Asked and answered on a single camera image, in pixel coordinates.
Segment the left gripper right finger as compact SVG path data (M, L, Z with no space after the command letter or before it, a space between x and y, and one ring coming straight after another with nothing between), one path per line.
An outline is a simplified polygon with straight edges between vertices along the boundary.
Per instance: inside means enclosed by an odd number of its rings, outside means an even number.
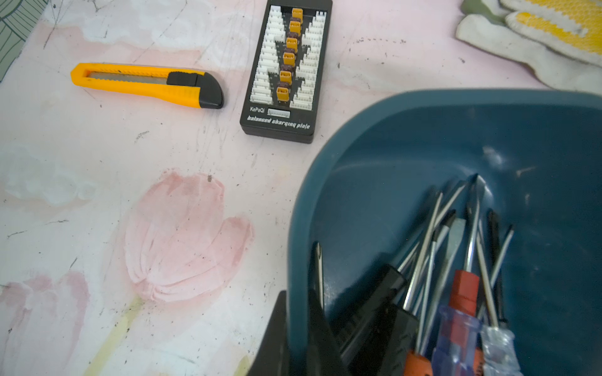
M315 290L308 298L307 375L350 375Z

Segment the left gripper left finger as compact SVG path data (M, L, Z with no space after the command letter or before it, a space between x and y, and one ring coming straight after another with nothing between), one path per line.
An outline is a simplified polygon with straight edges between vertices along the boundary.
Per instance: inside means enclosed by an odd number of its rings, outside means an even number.
M287 291L281 291L274 305L259 350L247 376L288 375Z

